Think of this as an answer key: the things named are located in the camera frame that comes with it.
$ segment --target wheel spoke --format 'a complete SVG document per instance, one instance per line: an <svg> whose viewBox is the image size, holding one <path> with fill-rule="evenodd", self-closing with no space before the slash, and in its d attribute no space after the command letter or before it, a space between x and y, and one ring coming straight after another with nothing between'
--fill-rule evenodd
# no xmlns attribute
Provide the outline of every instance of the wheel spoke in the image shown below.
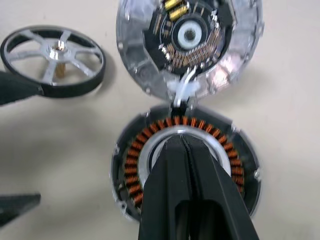
<svg viewBox="0 0 320 240"><path fill-rule="evenodd" d="M46 40L38 35L38 34L35 34L33 33L31 30L27 29L27 30L24 30L22 32L20 32L21 35L27 37L28 39L31 39L31 40L35 40L36 42L40 43L40 44L43 44L46 42Z"/></svg>
<svg viewBox="0 0 320 240"><path fill-rule="evenodd" d="M90 68L88 68L83 62L74 59L71 61L71 63L76 66L78 69L80 69L85 75L88 77L93 77L95 75L95 72L92 71Z"/></svg>
<svg viewBox="0 0 320 240"><path fill-rule="evenodd" d="M70 35L71 35L71 31L64 30L60 37L60 41L65 43L69 39Z"/></svg>
<svg viewBox="0 0 320 240"><path fill-rule="evenodd" d="M7 55L7 60L12 62L16 60L23 60L26 58L42 56L40 50L30 50L30 51L20 51L20 52L11 52Z"/></svg>
<svg viewBox="0 0 320 240"><path fill-rule="evenodd" d="M74 48L75 54L99 54L101 55L101 51L97 47L75 47Z"/></svg>
<svg viewBox="0 0 320 240"><path fill-rule="evenodd" d="M56 61L49 61L49 65L45 70L42 81L45 83L52 83L54 81L54 75L57 67Z"/></svg>

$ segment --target metal housing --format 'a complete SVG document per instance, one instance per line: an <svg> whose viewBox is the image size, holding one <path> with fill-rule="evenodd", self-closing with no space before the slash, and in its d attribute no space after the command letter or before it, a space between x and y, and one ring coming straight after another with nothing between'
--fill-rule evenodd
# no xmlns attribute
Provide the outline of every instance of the metal housing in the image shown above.
<svg viewBox="0 0 320 240"><path fill-rule="evenodd" d="M169 85L180 76L158 70L144 47L143 30L150 25L159 0L121 0L116 21L117 47L122 61L147 93L172 102L175 93ZM225 0L233 14L233 29L228 48L216 65L196 76L200 85L195 99L215 94L237 81L239 73L252 58L263 34L262 0Z"/></svg>

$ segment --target copper wire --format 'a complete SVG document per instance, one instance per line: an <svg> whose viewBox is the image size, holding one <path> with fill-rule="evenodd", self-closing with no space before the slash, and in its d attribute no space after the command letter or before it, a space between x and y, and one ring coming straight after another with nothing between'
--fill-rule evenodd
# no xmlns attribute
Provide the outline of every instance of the copper wire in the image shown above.
<svg viewBox="0 0 320 240"><path fill-rule="evenodd" d="M124 173L126 175L136 174L137 173L137 168L136 167L127 167L127 168L124 169Z"/></svg>
<svg viewBox="0 0 320 240"><path fill-rule="evenodd" d="M142 136L141 134L136 136L136 139L139 140L142 143L146 143L146 141L148 140L144 136Z"/></svg>
<svg viewBox="0 0 320 240"><path fill-rule="evenodd" d="M180 117L179 117L179 116L175 116L175 117L173 118L173 121L174 121L174 124L175 124L175 125L179 125L179 124L180 124Z"/></svg>
<svg viewBox="0 0 320 240"><path fill-rule="evenodd" d="M137 165L137 163L138 163L137 159L130 158L130 157L128 157L125 161L125 164L130 166Z"/></svg>
<svg viewBox="0 0 320 240"><path fill-rule="evenodd" d="M212 136L214 136L214 137L216 138L216 137L219 136L220 133L221 133L220 130L216 128L216 129L214 130L214 132L212 133Z"/></svg>
<svg viewBox="0 0 320 240"><path fill-rule="evenodd" d="M222 137L219 138L219 143L223 144L225 141L227 141L227 137L225 135L223 135Z"/></svg>
<svg viewBox="0 0 320 240"><path fill-rule="evenodd" d="M128 156L139 157L139 152L133 149L128 150Z"/></svg>
<svg viewBox="0 0 320 240"><path fill-rule="evenodd" d="M200 123L199 123L198 128L199 128L199 129L204 129L205 124L206 124L206 122L203 121L203 120L201 120Z"/></svg>
<svg viewBox="0 0 320 240"><path fill-rule="evenodd" d="M149 130L149 128L145 128L143 129L143 134L146 135L148 138L150 138L153 134L152 132Z"/></svg>
<svg viewBox="0 0 320 240"><path fill-rule="evenodd" d="M235 150L228 152L228 157L229 158L235 158L237 156L238 156L238 153Z"/></svg>
<svg viewBox="0 0 320 240"><path fill-rule="evenodd" d="M195 117L193 117L192 119L191 119L191 127L196 127L196 125L197 125L197 119L195 118Z"/></svg>
<svg viewBox="0 0 320 240"><path fill-rule="evenodd" d="M158 126L159 126L160 129L164 129L165 128L164 121L159 120L157 123L158 123Z"/></svg>
<svg viewBox="0 0 320 240"><path fill-rule="evenodd" d="M155 134L156 132L158 132L158 128L157 128L157 125L154 123L154 124L151 124L150 125L150 129L152 130L152 132Z"/></svg>
<svg viewBox="0 0 320 240"><path fill-rule="evenodd" d="M141 190L141 186L139 184L137 184L137 185L133 185L133 186L129 187L128 192L131 195L131 194L135 194L135 193L139 192L140 190Z"/></svg>
<svg viewBox="0 0 320 240"><path fill-rule="evenodd" d="M236 184L240 184L240 185L244 185L245 183L245 179L241 176L233 176L232 180L236 183Z"/></svg>
<svg viewBox="0 0 320 240"><path fill-rule="evenodd" d="M186 116L182 117L182 124L183 125L188 125L188 118Z"/></svg>
<svg viewBox="0 0 320 240"><path fill-rule="evenodd" d="M208 126L206 126L205 131L206 131L207 133L210 133L213 128L214 128L214 126L212 126L211 124L209 124Z"/></svg>
<svg viewBox="0 0 320 240"><path fill-rule="evenodd" d="M242 161L240 159L230 160L230 165L233 167L242 167Z"/></svg>
<svg viewBox="0 0 320 240"><path fill-rule="evenodd" d="M239 190L240 193L244 192L244 187L243 186L237 185L237 187L238 187L238 190Z"/></svg>
<svg viewBox="0 0 320 240"><path fill-rule="evenodd" d="M134 202L134 204L135 204L135 205L139 205L139 204L141 204L141 203L142 203L143 198L144 198L144 194L143 194L142 192L141 192L141 193L139 193L137 196L135 196L135 197L133 198L133 202Z"/></svg>
<svg viewBox="0 0 320 240"><path fill-rule="evenodd" d="M234 167L231 169L233 175L243 175L244 169L242 167Z"/></svg>
<svg viewBox="0 0 320 240"><path fill-rule="evenodd" d="M168 127L171 127L171 126L172 126L172 120L171 120L171 118L167 117L167 118L165 119L165 122L166 122L166 124L167 124Z"/></svg>
<svg viewBox="0 0 320 240"><path fill-rule="evenodd" d="M125 179L125 183L127 185L137 183L138 181L139 181L139 178L137 176L129 176Z"/></svg>
<svg viewBox="0 0 320 240"><path fill-rule="evenodd" d="M137 141L134 141L134 142L132 143L131 147L133 147L133 148L135 148L135 149L138 149L138 150L141 150L141 149L144 147L144 145L141 144L141 143L138 143Z"/></svg>
<svg viewBox="0 0 320 240"><path fill-rule="evenodd" d="M227 143L226 145L224 145L224 150L228 151L230 149L233 149L234 148L234 145L230 142L230 143Z"/></svg>

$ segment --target black rubber tire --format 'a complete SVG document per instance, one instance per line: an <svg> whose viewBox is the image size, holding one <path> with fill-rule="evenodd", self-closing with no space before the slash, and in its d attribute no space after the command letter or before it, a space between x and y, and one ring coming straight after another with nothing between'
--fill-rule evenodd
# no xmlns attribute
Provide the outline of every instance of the black rubber tire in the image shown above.
<svg viewBox="0 0 320 240"><path fill-rule="evenodd" d="M95 45L100 49L100 51L102 52L103 65L102 65L101 70L97 73L97 75L95 75L93 78L91 78L85 82L81 82L78 84L53 86L50 84L40 83L39 81L36 81L32 78L21 75L9 64L9 62L5 58L5 44L13 35L15 35L17 32L21 32L23 30L31 30L33 32L36 32L38 35L40 35L43 38L57 38L58 39L62 32L58 31L56 28L70 30L72 33L75 33L77 35L82 35L87 38L87 40L85 40L85 39L81 39L80 37L77 37L77 36L71 34L69 40L71 40L72 42L80 44L84 47L91 47L91 46ZM24 37L22 35L16 37L14 39L14 41L12 41L12 45L10 46L10 48L8 47L8 51L11 51L16 46L18 46L19 44L22 44L26 41L29 41L29 39L27 37ZM75 30L68 29L65 27L52 26L52 25L35 25L35 26L28 26L28 27L24 27L19 30L16 30L15 32L13 32L9 36L7 36L4 39L4 41L2 42L1 47L0 47L0 56L1 56L3 64L4 64L7 71L9 71L10 73L12 73L14 75L19 75L20 77L23 77L24 79L26 79L32 83L40 84L41 88L43 90L43 96L48 97L48 98L74 98L74 97L79 97L79 96L85 95L85 94L93 91L94 89L96 89L101 84L101 82L104 79L105 71L106 71L106 55L105 55L103 49L95 41L93 41L91 38L85 36L84 34L82 34L80 32L77 32Z"/></svg>

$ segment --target black circuit board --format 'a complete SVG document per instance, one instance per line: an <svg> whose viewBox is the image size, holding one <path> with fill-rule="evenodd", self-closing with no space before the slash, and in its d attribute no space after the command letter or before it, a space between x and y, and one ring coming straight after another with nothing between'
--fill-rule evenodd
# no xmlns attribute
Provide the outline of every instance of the black circuit board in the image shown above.
<svg viewBox="0 0 320 240"><path fill-rule="evenodd" d="M188 68L197 66L206 71L217 63L225 46L225 29L217 27L219 20L213 13L218 10L207 2L188 1L188 10L177 19L170 18L170 11L157 8L148 30L144 31L145 48L159 70L166 69L183 75ZM185 5L182 1L175 9ZM202 29L200 43L194 49L184 49L178 41L178 32L186 21L196 22Z"/></svg>

